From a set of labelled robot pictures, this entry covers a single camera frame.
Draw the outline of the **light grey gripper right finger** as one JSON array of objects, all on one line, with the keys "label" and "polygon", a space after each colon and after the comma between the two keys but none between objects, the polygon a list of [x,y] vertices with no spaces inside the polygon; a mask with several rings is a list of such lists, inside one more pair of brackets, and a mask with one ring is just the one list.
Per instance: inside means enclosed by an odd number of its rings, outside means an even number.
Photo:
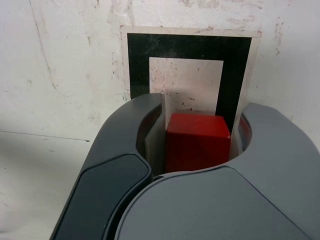
[{"label": "light grey gripper right finger", "polygon": [[278,110],[249,103],[236,158],[168,173],[125,210],[117,240],[317,240],[320,153]]}]

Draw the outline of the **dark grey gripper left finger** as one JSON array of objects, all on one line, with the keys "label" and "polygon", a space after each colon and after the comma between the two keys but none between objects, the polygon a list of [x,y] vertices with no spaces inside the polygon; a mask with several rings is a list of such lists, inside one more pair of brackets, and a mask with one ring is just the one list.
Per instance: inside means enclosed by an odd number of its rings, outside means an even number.
[{"label": "dark grey gripper left finger", "polygon": [[55,225],[53,240],[112,240],[132,199],[153,181],[145,139],[162,114],[162,95],[143,94],[99,130]]}]

